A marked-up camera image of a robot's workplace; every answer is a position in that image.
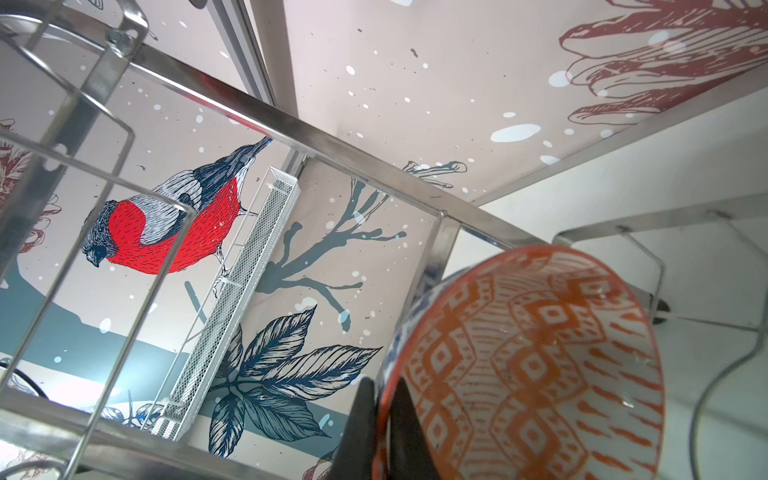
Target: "bird head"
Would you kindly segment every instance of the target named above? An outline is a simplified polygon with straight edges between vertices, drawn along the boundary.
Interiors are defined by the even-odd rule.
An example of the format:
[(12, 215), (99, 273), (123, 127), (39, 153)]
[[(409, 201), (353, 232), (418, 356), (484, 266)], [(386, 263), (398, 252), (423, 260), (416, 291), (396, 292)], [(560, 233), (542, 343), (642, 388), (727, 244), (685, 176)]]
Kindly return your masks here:
[(109, 200), (105, 203), (101, 211), (99, 211), (96, 223), (94, 223), (88, 235), (85, 236), (83, 253), (85, 253), (85, 258), (93, 263), (94, 266), (99, 266), (99, 263), (105, 258), (114, 257), (120, 250), (109, 231), (109, 219), (117, 207), (118, 202), (114, 200)]

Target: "dark blue leaf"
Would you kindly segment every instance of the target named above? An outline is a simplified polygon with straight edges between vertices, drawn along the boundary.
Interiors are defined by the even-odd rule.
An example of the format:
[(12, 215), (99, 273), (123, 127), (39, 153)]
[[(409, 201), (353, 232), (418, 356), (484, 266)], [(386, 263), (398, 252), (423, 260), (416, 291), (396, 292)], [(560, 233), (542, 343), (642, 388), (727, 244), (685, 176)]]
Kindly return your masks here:
[(245, 405), (234, 393), (222, 398), (210, 417), (208, 452), (227, 457), (240, 441), (245, 426)]
[(227, 351), (224, 353), (219, 364), (219, 369), (216, 372), (217, 377), (227, 377), (233, 370), (240, 366), (240, 361), (243, 359), (243, 327), (237, 324), (237, 330), (232, 336), (230, 345), (227, 347)]
[[(144, 423), (144, 419), (147, 418), (147, 413), (149, 412), (149, 408), (152, 406), (151, 403), (144, 403), (142, 406), (136, 410), (136, 420), (139, 422), (139, 426), (141, 427), (141, 424)], [(149, 415), (149, 419), (147, 420), (147, 426), (145, 428), (152, 428), (152, 425), (154, 425), (155, 421), (160, 418), (160, 414), (163, 412), (163, 405), (161, 403), (155, 403), (154, 408), (152, 409), (151, 415)]]
[(280, 362), (296, 355), (304, 346), (304, 337), (316, 307), (272, 320), (248, 346), (240, 375), (261, 377)]
[(306, 402), (275, 395), (258, 386), (245, 394), (246, 409), (253, 424), (271, 439), (305, 439), (328, 436), (306, 407)]
[(272, 392), (317, 400), (349, 385), (380, 349), (326, 346), (280, 363), (261, 379)]
[(116, 409), (115, 407), (104, 407), (104, 410), (101, 410), (101, 417), (103, 419), (107, 420), (114, 420), (115, 422), (122, 423), (125, 418), (123, 417), (123, 412)]

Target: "bullfinch illustration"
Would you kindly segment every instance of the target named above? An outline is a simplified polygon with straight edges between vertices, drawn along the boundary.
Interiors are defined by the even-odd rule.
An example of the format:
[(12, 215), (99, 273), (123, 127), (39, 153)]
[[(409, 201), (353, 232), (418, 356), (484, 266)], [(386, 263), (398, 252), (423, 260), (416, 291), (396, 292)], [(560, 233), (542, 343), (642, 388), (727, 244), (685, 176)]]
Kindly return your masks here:
[[(212, 164), (181, 171), (154, 189), (197, 211), (171, 272), (183, 270), (209, 255), (216, 255), (223, 262), (221, 243), (237, 216), (249, 213), (240, 205), (240, 190), (248, 168), (271, 141), (265, 137)], [(109, 200), (85, 238), (83, 253), (94, 266), (106, 258), (117, 265), (157, 275), (186, 216), (175, 206), (143, 194), (119, 202)]]

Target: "orange geometric pattern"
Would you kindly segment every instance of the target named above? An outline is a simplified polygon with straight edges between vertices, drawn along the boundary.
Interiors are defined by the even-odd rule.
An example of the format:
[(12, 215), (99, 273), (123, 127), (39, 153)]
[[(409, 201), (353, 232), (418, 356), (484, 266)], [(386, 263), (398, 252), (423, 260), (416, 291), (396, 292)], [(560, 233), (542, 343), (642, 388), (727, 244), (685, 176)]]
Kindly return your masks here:
[(653, 335), (588, 255), (502, 253), (445, 289), (403, 344), (382, 368), (380, 420), (405, 378), (445, 480), (654, 477), (664, 392)]

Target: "dish rack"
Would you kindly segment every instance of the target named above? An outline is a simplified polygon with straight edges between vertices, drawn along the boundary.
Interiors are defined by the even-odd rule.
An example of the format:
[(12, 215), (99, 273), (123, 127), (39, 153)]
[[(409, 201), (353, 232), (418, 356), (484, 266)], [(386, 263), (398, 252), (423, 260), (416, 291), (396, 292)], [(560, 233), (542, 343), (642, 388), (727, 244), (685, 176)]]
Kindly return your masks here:
[[(481, 240), (505, 249), (547, 243), (144, 44), (148, 23), (135, 0), (118, 0), (123, 10), (123, 19), (116, 28), (66, 8), (62, 4), (62, 0), (54, 2), (5, 0), (0, 5), (2, 41), (56, 81), (68, 93), (48, 132), (39, 142), (30, 141), (12, 132), (0, 131), (0, 139), (3, 141), (17, 144), (35, 154), (31, 167), (26, 171), (13, 197), (6, 204), (6, 209), (0, 214), (0, 232), (2, 232), (0, 234), (0, 270), (7, 267), (8, 262), (18, 251), (19, 243), (26, 238), (27, 232), (34, 226), (39, 212), (45, 205), (45, 200), (49, 198), (67, 168), (82, 170), (106, 181), (106, 186), (98, 196), (97, 207), (107, 200), (113, 185), (120, 185), (174, 205), (187, 215), (171, 252), (142, 303), (137, 319), (127, 335), (123, 349), (99, 396), (94, 413), (90, 415), (5, 387), (23, 352), (31, 342), (45, 310), (51, 304), (53, 296), (78, 254), (80, 244), (76, 243), (72, 247), (42, 308), (0, 379), (0, 431), (3, 439), (56, 458), (69, 457), (69, 460), (66, 463), (47, 460), (43, 461), (44, 465), (42, 463), (24, 464), (19, 466), (21, 469), (17, 469), (17, 472), (22, 471), (23, 468), (44, 466), (57, 469), (61, 473), (60, 478), (69, 480), (77, 472), (78, 467), (83, 466), (119, 478), (280, 478), (177, 442), (169, 442), (161, 436), (177, 439), (194, 417), (200, 401), (197, 394), (207, 389), (206, 382), (210, 383), (222, 354), (221, 346), (227, 344), (232, 328), (239, 321), (238, 315), (242, 314), (242, 309), (250, 298), (249, 291), (252, 294), (256, 286), (258, 275), (254, 274), (254, 269), (258, 270), (259, 265), (263, 267), (263, 263), (269, 259), (270, 248), (280, 235), (290, 209), (296, 202), (296, 196), (299, 193), (296, 178), (300, 176), (303, 163), (307, 159), (327, 164), (435, 217), (429, 238), (425, 242), (425, 254), (419, 261), (416, 275), (402, 306), (399, 322), (402, 322), (404, 315), (416, 299), (442, 281), (445, 265), (461, 230), (466, 230)], [(100, 55), (81, 87), (77, 88), (69, 84), (34, 55), (34, 48), (43, 33), (62, 38)], [(261, 226), (255, 225), (248, 239), (239, 245), (243, 252), (250, 252), (245, 256), (247, 262), (242, 263), (242, 270), (238, 270), (237, 265), (233, 268), (228, 278), (234, 285), (224, 286), (227, 289), (238, 288), (240, 292), (232, 295), (226, 302), (221, 302), (222, 312), (217, 314), (217, 321), (209, 320), (204, 332), (201, 333), (200, 341), (197, 343), (200, 348), (196, 346), (190, 356), (190, 360), (194, 359), (194, 361), (187, 363), (189, 368), (185, 367), (185, 373), (174, 387), (163, 416), (153, 427), (153, 433), (157, 434), (155, 436), (140, 429), (129, 429), (111, 422), (100, 422), (99, 412), (106, 405), (110, 391), (151, 308), (154, 295), (159, 290), (174, 255), (180, 248), (184, 234), (194, 221), (195, 211), (186, 204), (163, 197), (120, 177), (134, 134), (131, 128), (116, 118), (104, 104), (128, 68), (200, 105), (225, 115), (230, 120), (268, 135), (297, 152), (289, 157), (283, 167), (287, 173), (277, 169), (270, 170), (270, 174), (274, 177), (270, 181), (273, 188), (270, 189), (266, 204), (273, 206), (270, 210), (273, 214), (265, 215), (264, 223)], [(119, 125), (127, 135), (120, 156), (110, 172), (92, 167), (75, 158), (78, 148), (96, 117), (101, 114)], [(61, 153), (59, 144), (64, 146), (66, 154)], [(45, 159), (58, 162), (61, 166), (54, 170), (46, 170)], [(764, 347), (768, 313), (764, 310), (759, 326), (751, 327), (658, 312), (657, 305), (664, 281), (665, 265), (662, 259), (638, 242), (633, 237), (633, 233), (721, 222), (733, 233), (739, 243), (751, 249), (760, 261), (768, 266), (768, 255), (732, 224), (733, 220), (762, 217), (768, 211), (767, 207), (768, 195), (755, 195), (596, 223), (562, 232), (553, 240), (553, 243), (571, 246), (580, 240), (621, 235), (659, 267), (658, 281), (654, 294), (650, 296), (650, 305), (647, 309), (650, 318), (663, 317), (755, 332), (754, 348), (711, 381), (694, 410), (689, 440), (690, 463), (696, 480), (700, 478), (696, 455), (697, 428), (703, 408), (722, 379), (754, 358)], [(84, 232), (90, 230), (90, 226), (96, 220), (95, 217), (96, 214), (91, 214), (86, 220)]]

